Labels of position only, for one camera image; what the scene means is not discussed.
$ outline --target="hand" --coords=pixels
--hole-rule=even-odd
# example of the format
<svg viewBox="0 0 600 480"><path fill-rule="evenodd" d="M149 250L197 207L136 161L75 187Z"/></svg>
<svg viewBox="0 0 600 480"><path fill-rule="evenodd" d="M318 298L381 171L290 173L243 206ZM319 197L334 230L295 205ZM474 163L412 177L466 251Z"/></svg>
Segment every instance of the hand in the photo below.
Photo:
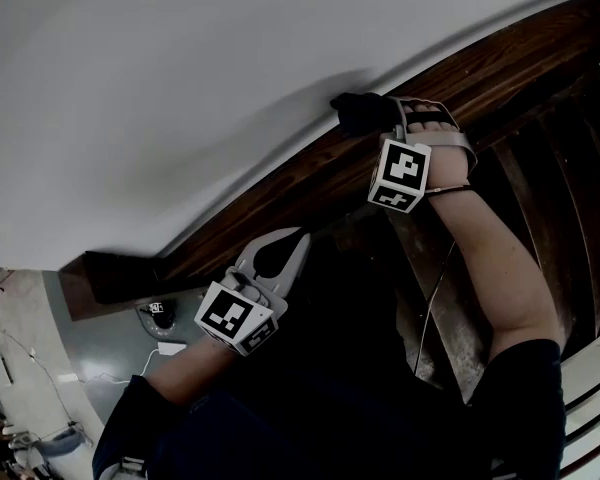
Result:
<svg viewBox="0 0 600 480"><path fill-rule="evenodd" d="M440 112L433 105L425 106L418 104L415 108L403 105L406 114L411 112ZM424 123L413 123L408 125L411 133L429 131L454 131L458 128L449 123L438 123L428 121ZM469 163L464 148L459 146L434 146L431 148L431 160L429 162L429 175L427 177L427 188L445 188L456 185L468 184Z"/></svg>

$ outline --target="white box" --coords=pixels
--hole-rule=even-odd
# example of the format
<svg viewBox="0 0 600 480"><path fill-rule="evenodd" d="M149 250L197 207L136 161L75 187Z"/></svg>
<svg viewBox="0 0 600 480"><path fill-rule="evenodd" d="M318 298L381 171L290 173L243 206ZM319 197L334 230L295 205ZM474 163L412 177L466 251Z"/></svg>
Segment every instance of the white box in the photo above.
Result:
<svg viewBox="0 0 600 480"><path fill-rule="evenodd" d="M216 282L211 283L195 322L209 336L243 356L278 330L273 311Z"/></svg>
<svg viewBox="0 0 600 480"><path fill-rule="evenodd" d="M424 195L430 158L429 146L385 140L367 200L409 213Z"/></svg>

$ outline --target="person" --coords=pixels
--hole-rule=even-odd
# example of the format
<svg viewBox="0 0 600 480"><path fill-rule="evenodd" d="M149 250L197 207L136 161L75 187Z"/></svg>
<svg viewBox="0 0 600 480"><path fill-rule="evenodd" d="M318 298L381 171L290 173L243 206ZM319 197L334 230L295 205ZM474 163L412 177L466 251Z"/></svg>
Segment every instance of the person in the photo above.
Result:
<svg viewBox="0 0 600 480"><path fill-rule="evenodd" d="M405 112L437 111L414 107ZM429 188L467 178L464 150L433 148ZM132 379L98 444L94 477L557 478L564 335L547 284L477 193L429 201L493 327L469 404L413 375L395 328L395 296L369 261L317 242L302 295L253 355L238 357L205 337Z"/></svg>

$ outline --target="wall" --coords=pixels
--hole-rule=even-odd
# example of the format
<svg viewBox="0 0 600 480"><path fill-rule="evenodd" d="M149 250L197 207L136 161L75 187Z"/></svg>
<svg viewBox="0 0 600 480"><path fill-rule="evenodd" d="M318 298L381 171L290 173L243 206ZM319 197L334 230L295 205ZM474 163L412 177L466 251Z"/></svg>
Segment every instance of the wall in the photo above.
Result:
<svg viewBox="0 0 600 480"><path fill-rule="evenodd" d="M331 96L559 1L0 0L0 265L156 254L330 126Z"/></svg>

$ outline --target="black cable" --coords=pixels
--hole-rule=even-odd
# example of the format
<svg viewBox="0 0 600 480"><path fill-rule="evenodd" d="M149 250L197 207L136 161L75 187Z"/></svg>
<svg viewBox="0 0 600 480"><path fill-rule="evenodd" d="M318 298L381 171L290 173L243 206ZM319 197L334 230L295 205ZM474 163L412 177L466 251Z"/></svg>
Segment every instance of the black cable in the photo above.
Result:
<svg viewBox="0 0 600 480"><path fill-rule="evenodd" d="M20 343L17 339L15 339L13 336L11 336L11 334L9 334L7 331L3 331L2 329L0 329L0 333L4 334L5 336L7 336L8 338L11 338L22 350L24 350L24 352L31 358L33 359L33 361L40 367L42 368L42 370L44 371L44 373L47 374L47 377L49 377L49 381L51 382L51 385L53 386L53 389L56 392L56 396L58 397L58 401L60 402L60 405L62 405L62 409L64 410L64 413L67 415L67 419L69 420L69 422L72 422L73 420L71 419L71 415L69 414L69 411L67 411L67 407L64 405L64 402L62 401L62 397L60 396L60 391L58 391L58 386L56 386L56 383L53 381L53 377L51 376L51 374L49 373L49 370L47 370L44 365L38 361L38 359L36 358L36 356L34 356L33 354L31 354L27 348Z"/></svg>
<svg viewBox="0 0 600 480"><path fill-rule="evenodd" d="M431 294L427 297L427 316L424 319L424 327L422 328L422 337L420 338L420 347L418 348L418 355L416 356L416 364L413 367L413 374L418 374L418 363L420 363L420 355L422 354L422 346L424 345L424 335L427 332L427 324L429 323L429 316L431 315L431 306L433 305L433 299L438 293L438 288L440 287L440 283L442 282L442 278L444 277L444 273L447 270L447 265L449 264L449 258L451 258L451 253L453 252L453 248L456 246L455 241L451 244L449 248L449 252L447 253L447 257L442 263L442 267L440 268L440 272L438 274L438 279L436 279L435 284L433 285L433 290L431 290Z"/></svg>

